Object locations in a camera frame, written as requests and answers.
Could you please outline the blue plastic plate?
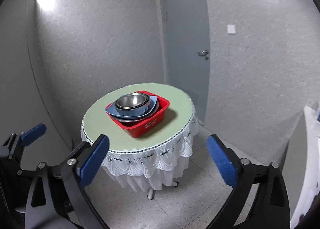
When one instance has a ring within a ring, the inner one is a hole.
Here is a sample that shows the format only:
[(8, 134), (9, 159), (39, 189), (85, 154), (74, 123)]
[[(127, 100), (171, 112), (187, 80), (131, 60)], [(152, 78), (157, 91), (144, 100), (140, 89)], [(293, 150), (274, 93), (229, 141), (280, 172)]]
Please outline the blue plastic plate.
[(157, 96), (150, 96), (143, 92), (129, 93), (120, 96), (115, 102), (106, 107), (109, 115), (123, 119), (145, 117), (153, 111), (157, 104)]

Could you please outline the large steel bowl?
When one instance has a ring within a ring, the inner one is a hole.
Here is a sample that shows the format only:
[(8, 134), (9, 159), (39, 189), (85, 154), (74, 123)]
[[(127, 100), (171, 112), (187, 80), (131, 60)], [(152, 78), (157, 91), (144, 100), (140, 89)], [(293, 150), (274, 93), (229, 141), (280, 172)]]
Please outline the large steel bowl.
[(157, 102), (156, 104), (155, 104), (155, 106), (149, 111), (149, 112), (147, 112), (146, 114), (144, 114), (144, 115), (141, 115), (141, 116), (139, 116), (139, 117), (134, 117), (134, 118), (120, 118), (120, 117), (117, 117), (117, 116), (113, 116), (113, 115), (111, 115), (111, 114), (109, 114), (108, 113), (108, 115), (112, 118), (112, 119), (114, 119), (114, 120), (116, 120), (116, 121), (120, 121), (120, 122), (127, 122), (127, 123), (129, 123), (129, 122), (137, 122), (137, 121), (142, 121), (142, 120), (144, 120), (144, 119), (146, 119), (146, 118), (148, 118), (148, 117), (150, 117), (150, 116), (152, 116), (157, 110), (158, 110), (158, 108), (159, 108), (159, 102)]

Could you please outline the red plastic basin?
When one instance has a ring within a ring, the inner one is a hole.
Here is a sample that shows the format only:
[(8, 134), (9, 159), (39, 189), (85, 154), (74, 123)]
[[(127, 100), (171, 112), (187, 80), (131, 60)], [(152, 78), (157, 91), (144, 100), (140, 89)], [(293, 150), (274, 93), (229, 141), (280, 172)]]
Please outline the red plastic basin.
[(146, 93), (150, 96), (157, 96), (157, 98), (158, 98), (157, 102), (159, 102), (158, 110), (152, 116), (150, 116), (142, 121), (137, 121), (137, 122), (129, 122), (129, 123), (126, 122), (125, 123), (125, 122), (116, 121), (111, 118), (111, 120), (114, 121), (117, 126), (119, 126), (124, 131), (126, 131), (134, 139), (141, 137), (147, 131), (154, 128), (161, 121), (163, 121), (164, 116), (165, 116), (165, 111), (167, 110), (167, 108), (170, 105), (170, 102), (167, 99), (165, 99), (157, 94), (154, 94), (154, 93), (151, 93), (148, 91), (144, 91), (144, 90), (140, 90), (137, 92), (143, 92), (143, 93)]

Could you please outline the white table leg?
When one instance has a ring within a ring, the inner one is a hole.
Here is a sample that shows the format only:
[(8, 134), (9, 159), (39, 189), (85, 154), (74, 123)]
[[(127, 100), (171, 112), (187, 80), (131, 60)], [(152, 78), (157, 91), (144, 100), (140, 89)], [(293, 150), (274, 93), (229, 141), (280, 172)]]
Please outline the white table leg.
[[(171, 186), (174, 187), (174, 188), (177, 188), (178, 185), (179, 185), (178, 181), (173, 181)], [(148, 189), (147, 199), (150, 201), (150, 200), (153, 200), (154, 197), (155, 197), (155, 190), (150, 187)]]

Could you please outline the green round tablecloth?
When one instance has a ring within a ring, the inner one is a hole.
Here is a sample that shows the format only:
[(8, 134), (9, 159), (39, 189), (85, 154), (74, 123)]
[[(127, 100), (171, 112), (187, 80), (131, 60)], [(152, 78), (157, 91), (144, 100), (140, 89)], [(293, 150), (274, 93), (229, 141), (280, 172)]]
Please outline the green round tablecloth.
[[(106, 109), (131, 92), (156, 96), (156, 104), (150, 117), (121, 123)], [(197, 132), (191, 98), (176, 87), (158, 83), (129, 85), (106, 94), (87, 110), (80, 128), (82, 140), (90, 144), (101, 134), (109, 138), (110, 149), (101, 166), (113, 181), (145, 192), (177, 184), (175, 179), (189, 166)]]

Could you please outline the small steel bowl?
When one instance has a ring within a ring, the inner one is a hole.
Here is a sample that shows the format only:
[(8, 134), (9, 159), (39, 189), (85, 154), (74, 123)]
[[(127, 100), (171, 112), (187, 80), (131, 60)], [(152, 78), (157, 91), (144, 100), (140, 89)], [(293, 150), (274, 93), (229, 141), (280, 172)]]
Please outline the small steel bowl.
[(116, 100), (116, 106), (120, 109), (130, 109), (144, 105), (149, 96), (144, 93), (134, 92), (121, 96)]

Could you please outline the grey door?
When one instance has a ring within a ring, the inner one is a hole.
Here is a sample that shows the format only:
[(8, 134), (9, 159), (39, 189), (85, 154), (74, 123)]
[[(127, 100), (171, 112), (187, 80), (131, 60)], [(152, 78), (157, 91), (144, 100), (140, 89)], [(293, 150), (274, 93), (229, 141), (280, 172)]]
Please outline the grey door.
[(159, 0), (168, 83), (189, 95), (204, 123), (209, 90), (210, 61), (198, 53), (209, 51), (207, 0)]

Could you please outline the white wall switch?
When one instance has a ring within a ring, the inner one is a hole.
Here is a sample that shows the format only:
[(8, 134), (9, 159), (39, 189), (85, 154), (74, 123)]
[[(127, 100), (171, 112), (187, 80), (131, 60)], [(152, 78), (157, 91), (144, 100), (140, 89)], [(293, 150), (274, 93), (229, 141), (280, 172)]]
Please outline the white wall switch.
[(235, 35), (236, 34), (236, 26), (235, 25), (227, 25), (227, 34)]

